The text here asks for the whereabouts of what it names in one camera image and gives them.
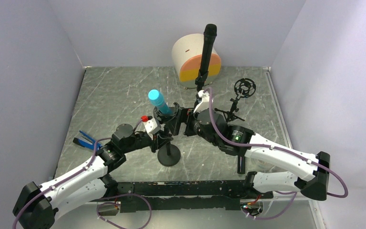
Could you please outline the silver mesh black microphone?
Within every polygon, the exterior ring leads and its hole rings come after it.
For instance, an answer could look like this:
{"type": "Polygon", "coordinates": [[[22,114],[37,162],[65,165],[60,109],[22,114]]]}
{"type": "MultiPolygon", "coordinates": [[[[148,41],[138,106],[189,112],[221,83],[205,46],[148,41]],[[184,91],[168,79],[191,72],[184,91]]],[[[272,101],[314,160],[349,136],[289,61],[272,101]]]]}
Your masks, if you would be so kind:
{"type": "Polygon", "coordinates": [[[237,173],[240,175],[245,174],[246,171],[246,159],[244,156],[237,157],[237,173]]]}

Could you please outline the black round-base shock-mount stand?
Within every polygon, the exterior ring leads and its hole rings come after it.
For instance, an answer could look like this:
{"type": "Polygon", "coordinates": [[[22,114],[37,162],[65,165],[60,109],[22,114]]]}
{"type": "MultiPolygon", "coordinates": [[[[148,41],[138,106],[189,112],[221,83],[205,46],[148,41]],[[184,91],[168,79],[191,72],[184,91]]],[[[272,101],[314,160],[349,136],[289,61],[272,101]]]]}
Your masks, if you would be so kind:
{"type": "Polygon", "coordinates": [[[160,164],[165,167],[176,165],[181,158],[179,148],[171,142],[173,136],[178,135],[180,131],[182,108],[178,103],[173,103],[173,107],[169,108],[172,111],[171,114],[163,114],[157,107],[153,111],[155,119],[163,125],[163,130],[156,134],[161,143],[164,143],[158,150],[157,158],[160,164]]]}

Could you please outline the black tripod shock-mount stand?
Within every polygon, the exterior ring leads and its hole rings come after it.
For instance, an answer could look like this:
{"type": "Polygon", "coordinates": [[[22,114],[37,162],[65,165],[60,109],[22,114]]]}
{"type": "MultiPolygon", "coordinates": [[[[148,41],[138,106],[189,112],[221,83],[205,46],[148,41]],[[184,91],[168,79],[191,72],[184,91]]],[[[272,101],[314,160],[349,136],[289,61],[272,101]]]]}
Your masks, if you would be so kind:
{"type": "Polygon", "coordinates": [[[237,80],[234,84],[234,92],[236,94],[236,97],[230,99],[230,102],[232,102],[230,110],[224,111],[218,108],[215,108],[214,110],[216,112],[222,113],[224,115],[226,122],[231,122],[236,119],[245,121],[243,118],[240,118],[236,115],[236,112],[239,111],[238,103],[242,98],[249,98],[253,96],[255,91],[256,91],[256,83],[252,79],[241,78],[237,80]]]}

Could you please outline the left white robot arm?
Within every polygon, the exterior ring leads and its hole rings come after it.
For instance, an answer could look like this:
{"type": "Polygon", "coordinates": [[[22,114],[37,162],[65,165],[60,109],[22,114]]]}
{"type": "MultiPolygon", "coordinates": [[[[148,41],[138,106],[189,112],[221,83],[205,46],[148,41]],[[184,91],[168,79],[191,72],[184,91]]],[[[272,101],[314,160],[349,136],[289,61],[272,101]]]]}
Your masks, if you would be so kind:
{"type": "Polygon", "coordinates": [[[26,184],[12,210],[12,228],[49,229],[69,211],[95,199],[112,200],[117,195],[117,182],[110,172],[126,161],[126,153],[149,147],[152,152],[165,147],[171,134],[159,124],[146,123],[145,131],[136,131],[129,124],[117,127],[106,144],[92,146],[92,156],[71,171],[37,185],[26,184]]]}

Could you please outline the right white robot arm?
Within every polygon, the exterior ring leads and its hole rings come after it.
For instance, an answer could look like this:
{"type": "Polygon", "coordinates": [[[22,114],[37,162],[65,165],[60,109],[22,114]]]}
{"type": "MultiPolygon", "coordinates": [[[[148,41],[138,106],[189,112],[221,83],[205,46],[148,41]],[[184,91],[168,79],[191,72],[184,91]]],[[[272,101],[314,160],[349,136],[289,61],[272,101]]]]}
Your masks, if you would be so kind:
{"type": "Polygon", "coordinates": [[[197,135],[222,152],[239,157],[254,158],[283,169],[282,172],[249,172],[243,192],[249,198],[270,191],[300,192],[307,198],[324,201],[329,196],[330,155],[310,154],[274,143],[251,129],[230,125],[224,117],[209,109],[200,112],[176,108],[171,129],[178,134],[186,125],[186,136],[197,135]]]}

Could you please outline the cyan blue microphone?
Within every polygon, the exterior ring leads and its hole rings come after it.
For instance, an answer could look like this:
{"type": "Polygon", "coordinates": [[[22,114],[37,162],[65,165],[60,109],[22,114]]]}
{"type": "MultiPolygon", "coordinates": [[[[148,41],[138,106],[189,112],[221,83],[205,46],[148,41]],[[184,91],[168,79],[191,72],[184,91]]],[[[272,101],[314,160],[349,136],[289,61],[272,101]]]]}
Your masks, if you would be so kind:
{"type": "Polygon", "coordinates": [[[166,104],[163,94],[160,91],[156,89],[150,90],[148,92],[148,99],[150,103],[155,106],[162,114],[170,115],[173,113],[169,106],[166,104]]]}

